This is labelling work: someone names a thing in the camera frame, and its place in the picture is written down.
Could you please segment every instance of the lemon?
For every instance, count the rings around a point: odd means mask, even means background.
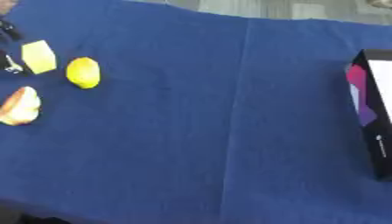
[[[66,68],[66,77],[80,88],[94,88],[101,81],[100,67],[93,59],[78,58]]]

